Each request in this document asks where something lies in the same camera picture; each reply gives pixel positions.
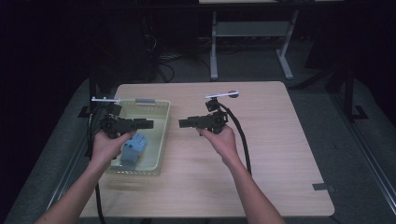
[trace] floor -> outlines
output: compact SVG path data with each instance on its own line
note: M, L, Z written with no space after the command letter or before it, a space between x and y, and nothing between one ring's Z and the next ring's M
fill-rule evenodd
M207 38L198 41L198 50L194 55L183 54L177 48L164 50L162 64L165 65L160 65L162 72L152 82L209 82L207 41ZM293 40L290 44L287 59L295 75L293 80L284 78L276 58L275 50L280 47L282 39L220 41L218 82L277 80L291 87L320 72L304 68L312 47L309 40ZM329 193L335 213L331 217L285 219L287 223L396 223L395 211L389 206L383 188L375 178L372 164L364 155L367 146L389 183L396 186L396 164L392 161L392 158L396 158L395 127L375 104L368 89L358 80L355 80L354 105L360 105L368 119L349 122L338 106L339 100L343 99L343 89L335 94L325 90L329 78L330 76L322 78L303 90L290 90L289 94L322 177L331 187ZM79 118L78 114L88 103L89 88L88 81L85 80L58 121L35 169L8 214L6 223L34 222L49 204L56 201L59 192L65 191L84 170L87 164L84 157L87 120ZM365 144L359 141L359 137L364 139ZM242 217L106 217L106 220L108 223L247 223ZM99 219L81 218L79 223L99 223Z

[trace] translucent plastic bin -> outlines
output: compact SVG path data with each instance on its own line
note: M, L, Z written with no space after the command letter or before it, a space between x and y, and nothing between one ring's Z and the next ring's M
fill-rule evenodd
M122 119L147 119L154 120L154 128L137 130L146 136L147 146L138 157L135 164L124 164L119 155L111 162L107 173L125 175L159 175L163 161L166 135L169 124L170 102L152 99L121 100Z

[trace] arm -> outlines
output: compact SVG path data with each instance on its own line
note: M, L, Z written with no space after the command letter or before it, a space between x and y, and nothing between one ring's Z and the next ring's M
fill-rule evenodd
M109 139L104 132L99 132L93 141L92 159L87 169L66 194L35 223L78 223L79 215L100 177L111 160L120 155L122 145L133 135L134 133L125 133L119 138Z
M236 151L233 129L225 125L219 134L211 133L205 129L197 131L212 144L224 164L230 169L248 223L285 223L241 162Z

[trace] gray carpet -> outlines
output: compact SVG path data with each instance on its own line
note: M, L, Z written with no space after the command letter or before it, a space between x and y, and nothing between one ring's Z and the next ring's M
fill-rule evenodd
M279 42L258 46L255 49L233 54L219 54L219 81L267 81L278 80L292 86L312 77L317 70L305 69L304 63L311 43L291 43L287 58L294 80L286 80L277 61L275 49ZM184 58L168 65L175 70L171 82L210 81L207 69L209 54L199 54L201 61ZM170 77L171 70L162 67ZM370 166L361 153L344 115L337 109L330 95L324 90L325 77L303 91L290 91L306 138L313 151L318 168L328 186L335 207L331 217L286 217L288 223L396 223L396 216L390 209L380 187L374 179ZM157 77L154 82L163 82ZM355 82L355 105L361 105L369 119L357 120L368 145L374 150L389 181L396 185L396 130L382 111L376 106L371 93L364 85ZM83 152L76 148L85 147L86 119L79 119L78 113L88 105L88 82L81 84L69 106L65 109L58 126L53 131L40 159L35 165L21 194L8 215L6 223L32 223L51 202L54 191L69 186L87 164ZM64 176L67 168L71 175ZM142 223L140 218L107 217L108 223ZM80 223L99 223L98 218L81 218ZM244 218L154 218L151 223L247 223Z

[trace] blue sponge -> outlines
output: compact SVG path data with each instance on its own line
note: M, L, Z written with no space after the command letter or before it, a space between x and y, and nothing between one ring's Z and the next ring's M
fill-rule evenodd
M134 137L126 141L122 147L120 158L121 165L135 166L139 155L148 145L147 138L141 133L136 133Z

